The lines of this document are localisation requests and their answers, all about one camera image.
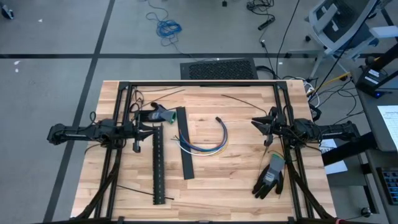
wooden tabletop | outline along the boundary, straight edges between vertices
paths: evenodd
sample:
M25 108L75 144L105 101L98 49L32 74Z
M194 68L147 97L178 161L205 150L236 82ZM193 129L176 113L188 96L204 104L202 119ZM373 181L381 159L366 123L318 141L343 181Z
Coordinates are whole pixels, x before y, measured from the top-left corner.
M116 81L103 83L96 109L97 119L112 118L118 85L119 82ZM295 118L311 119L302 81L288 80L287 85ZM272 151L283 154L280 141L276 138L270 146L270 153L262 159L265 137L250 121L253 117L265 116L264 112L221 96L233 96L269 111L275 106L272 87L181 86L172 90L146 91L170 87L172 86L139 86L138 90L142 90L145 102L184 90L157 103L165 108L186 107L190 140L203 147L214 147L221 142L223 131L215 120L219 116L228 129L228 147L214 156L193 156L195 178L184 180L181 150L171 140L174 135L178 135L178 121L174 124L164 122L165 194L174 200L166 199L165 205L153 205L151 195L118 187L113 219L124 216L126 220L283 221L287 217L294 217L288 171L285 172L281 195L277 195L273 189L261 200L254 198L251 193L261 161L263 170L274 153ZM118 184L152 193L152 138L141 142L141 153L132 151L132 143L132 139L128 140L123 149ZM105 151L106 149L97 146L86 153L71 217L78 215L98 190ZM302 157L309 189L327 212L335 216L320 152L305 148L302 149ZM298 190L305 216L303 195L299 188ZM105 196L102 216L108 204L107 198Z

black floor line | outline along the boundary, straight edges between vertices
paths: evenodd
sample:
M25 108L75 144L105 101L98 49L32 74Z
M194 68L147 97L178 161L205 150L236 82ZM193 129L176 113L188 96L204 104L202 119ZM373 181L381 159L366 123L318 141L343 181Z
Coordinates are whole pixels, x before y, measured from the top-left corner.
M386 20L387 25L394 26L394 23L392 22L390 15L387 13L386 9L382 9L381 14L383 15L384 19Z
M360 58L368 56L379 57L382 53L361 54ZM277 53L192 53L192 54L0 54L0 59L167 59L167 58L276 58ZM290 58L315 58L310 54L291 54Z
M78 103L78 106L76 109L75 118L73 119L73 127L74 128L79 127L79 124L81 121L81 116L83 114L83 110L84 110L84 107L86 104L88 92L89 92L90 86L91 86L91 81L93 80L95 68L96 68L96 65L98 62L98 56L100 55L102 44L103 44L104 38L105 38L106 29L108 28L109 19L111 18L114 2L115 2L115 0L109 0L108 9L106 10L105 18L104 18L102 28L99 33L98 41L97 41L97 44L95 47L94 56L93 56L93 59L91 60L90 67L88 69L88 73L86 76L85 84L81 91L81 96L80 96L79 103ZM58 170L57 178L55 179L54 187L53 187L53 190L51 193L51 197L50 197L49 204L47 206L46 213L44 215L43 222L51 222L53 219L55 209L57 207L58 200L59 200L59 197L61 194L63 181L65 180L65 175L67 173L70 156L72 154L73 145L74 145L73 141L68 141L67 145L65 147L65 151L62 156L60 168Z

white paper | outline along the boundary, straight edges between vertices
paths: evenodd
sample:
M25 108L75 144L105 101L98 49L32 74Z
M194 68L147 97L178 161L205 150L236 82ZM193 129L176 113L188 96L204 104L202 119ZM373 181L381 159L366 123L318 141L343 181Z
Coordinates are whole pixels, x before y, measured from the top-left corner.
M333 150L336 147L337 146L336 146L335 140L333 140L333 139L325 139L325 140L322 140L321 146L319 147L319 149L321 150L321 152L323 154L325 152ZM347 171L347 170L348 169L347 169L346 164L344 163L344 161L338 161L338 162L335 162L334 164L330 164L328 166L325 166L326 174L335 174L335 173L344 172L344 171Z
M398 105L377 107L398 150Z

concrete floor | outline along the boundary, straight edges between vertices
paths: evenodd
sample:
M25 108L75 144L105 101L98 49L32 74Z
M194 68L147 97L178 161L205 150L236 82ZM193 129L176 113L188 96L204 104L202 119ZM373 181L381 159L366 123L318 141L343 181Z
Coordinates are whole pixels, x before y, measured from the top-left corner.
M1 223L42 222L50 194L57 176L65 144L53 146L46 141L49 127L56 123L72 124L83 85L89 92L81 125L89 123L88 114L95 110L103 80L175 80L180 78L179 64L192 62L190 58L169 58L177 54L172 47L162 47L155 34L155 22L145 15L153 11L146 2L116 0L103 44L97 45L101 26L108 5L113 0L21 0L5 1L15 12L13 21L0 18L0 217ZM257 26L265 21L246 10L246 1L228 1L221 7L221 0L151 1L169 11L169 19L181 23L183 31L177 44L184 53L263 53L258 44L261 34ZM282 53L290 49L319 49L313 42L303 41L308 33L307 16L318 1L301 1L295 19L290 26ZM269 53L277 53L282 36L294 10L295 1L277 0L269 12L276 21L268 28L263 39ZM394 12L398 3L391 3L387 11L395 24ZM369 26L386 26L381 14L368 21ZM394 39L381 43L366 52L385 52ZM156 54L157 58L106 59L98 54ZM4 58L21 54L21 58ZM53 58L39 59L38 55L60 54ZM279 60L279 76L308 77L314 64L313 58L282 58ZM275 58L271 59L276 66ZM255 58L256 65L267 65L267 58ZM344 62L346 68L363 63ZM94 68L92 82L86 80L91 64ZM317 76L324 77L332 62L325 62ZM335 68L330 78L342 74ZM270 79L259 72L260 79ZM333 96L321 109L318 124L330 124L344 117L353 105L352 98ZM351 120L361 133L369 131L365 116ZM74 145L64 185L53 220L66 220L70 216L86 143ZM361 194L352 194L348 187L332 187L337 214L348 218L358 215L358 207L367 206ZM385 223L385 217L371 217L362 221Z

gray floor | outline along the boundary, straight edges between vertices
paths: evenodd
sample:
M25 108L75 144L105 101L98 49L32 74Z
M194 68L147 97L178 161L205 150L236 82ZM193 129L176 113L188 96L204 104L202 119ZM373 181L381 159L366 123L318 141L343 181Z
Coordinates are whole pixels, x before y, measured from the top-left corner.
M245 9L246 1L221 0L151 1L169 10L169 18L183 27L178 47L184 53L263 53L258 44L261 34L257 26L264 22ZM0 18L0 54L92 54L100 34L109 0L21 0L5 1L16 18ZM301 1L284 42L282 52L290 49L318 49L303 38L308 25L303 18L317 0ZM277 53L295 1L276 0L269 10L276 21L263 36L270 53ZM392 20L398 3L387 9ZM116 0L109 21L103 54L176 54L172 46L160 46L155 34L155 22L145 19L153 11L146 2ZM368 21L370 26L386 26L378 14ZM366 51L385 52L394 39L381 40L379 46ZM175 80L180 78L179 64L189 58L159 59L99 59L81 125L89 123L88 114L95 110L103 80ZM312 58L280 59L279 76L308 77ZM268 59L255 58L256 65L269 66ZM0 59L0 217L1 223L42 222L65 145L52 146L46 141L49 127L55 123L71 124L75 116L91 59ZM363 63L344 62L347 68ZM318 70L324 77L332 62ZM342 74L336 68L331 77ZM259 72L259 78L270 79ZM333 96L321 109L318 124L330 124L344 117L353 105L352 98ZM369 131L364 115L351 119L361 133ZM62 187L54 220L69 218L84 157L85 143L75 144L67 175ZM358 215L358 207L367 206L361 193L344 187L332 187L333 200L339 216ZM376 217L364 221L385 223Z

